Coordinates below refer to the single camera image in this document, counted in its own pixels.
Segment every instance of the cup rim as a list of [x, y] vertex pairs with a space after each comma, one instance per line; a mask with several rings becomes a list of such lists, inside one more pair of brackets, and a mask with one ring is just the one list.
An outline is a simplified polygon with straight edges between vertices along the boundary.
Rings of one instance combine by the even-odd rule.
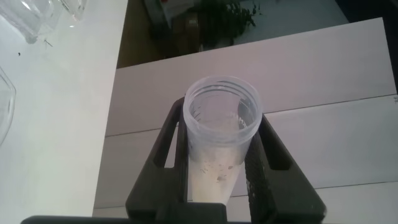
[[[256, 105], [256, 111], [255, 111], [256, 115], [254, 117], [254, 121], [250, 125], [246, 126], [243, 129], [239, 129], [237, 131], [231, 131], [231, 132], [228, 132], [228, 134], [225, 134], [220, 130], [212, 129], [212, 128], [205, 126], [204, 124], [199, 123], [189, 112], [189, 106], [194, 99], [194, 96], [192, 96], [192, 94], [194, 92], [196, 92], [198, 89], [200, 89], [200, 85], [202, 85], [208, 81], [219, 82], [219, 81], [227, 80], [227, 79], [229, 81], [232, 81], [235, 85], [239, 85], [241, 88], [245, 89], [252, 96], [252, 99]], [[194, 84], [192, 84], [190, 86], [187, 93], [185, 94], [185, 99], [184, 99], [184, 104], [183, 104], [183, 117], [185, 120], [185, 124], [187, 125], [188, 128], [190, 128], [191, 130], [193, 128], [195, 130], [195, 132], [199, 132], [198, 134], [209, 136], [211, 138], [214, 138], [215, 135], [217, 135], [217, 136], [224, 135], [224, 137], [230, 136], [232, 134], [242, 134], [243, 135], [243, 137], [239, 138], [239, 140], [231, 141], [231, 142], [243, 142], [243, 141], [247, 141], [249, 138], [252, 138], [254, 136], [254, 134], [257, 132], [258, 126], [260, 125], [262, 114], [263, 114], [262, 105], [261, 105], [260, 97], [259, 97], [257, 90], [250, 83], [248, 83], [240, 78], [226, 76], [226, 75], [205, 77], [205, 78], [201, 78], [200, 80], [196, 81]], [[227, 142], [223, 142], [221, 139], [217, 138], [218, 141], [216, 141], [216, 142], [227, 143]]]

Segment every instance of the white table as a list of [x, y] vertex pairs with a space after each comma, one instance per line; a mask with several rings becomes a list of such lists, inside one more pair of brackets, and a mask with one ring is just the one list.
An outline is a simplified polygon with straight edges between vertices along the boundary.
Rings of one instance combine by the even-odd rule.
[[52, 47], [0, 19], [0, 64], [17, 90], [0, 147], [0, 223], [91, 216], [126, 6], [89, 1], [81, 22], [64, 11]]

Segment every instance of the plastic cup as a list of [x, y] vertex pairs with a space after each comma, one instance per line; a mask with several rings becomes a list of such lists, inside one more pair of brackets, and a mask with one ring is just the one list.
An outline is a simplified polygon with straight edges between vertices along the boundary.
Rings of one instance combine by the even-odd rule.
[[189, 174], [194, 202], [228, 202], [262, 118], [258, 92], [235, 77], [206, 77], [187, 91]]

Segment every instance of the green plant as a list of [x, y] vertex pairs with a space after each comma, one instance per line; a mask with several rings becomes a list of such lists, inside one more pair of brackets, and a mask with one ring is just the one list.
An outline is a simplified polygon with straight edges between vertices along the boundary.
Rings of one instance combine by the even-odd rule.
[[248, 26], [255, 27], [252, 16], [260, 10], [253, 2], [253, 9], [242, 8], [236, 1], [202, 0], [189, 12], [197, 12], [201, 29], [201, 42], [205, 47], [214, 47], [220, 40], [234, 39], [242, 35]]

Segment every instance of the white liquid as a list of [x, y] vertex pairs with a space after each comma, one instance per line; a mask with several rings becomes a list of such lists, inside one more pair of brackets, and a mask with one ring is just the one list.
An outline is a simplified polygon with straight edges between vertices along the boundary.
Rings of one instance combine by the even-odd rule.
[[226, 205], [242, 165], [225, 166], [219, 162], [189, 160], [194, 202], [223, 203]]

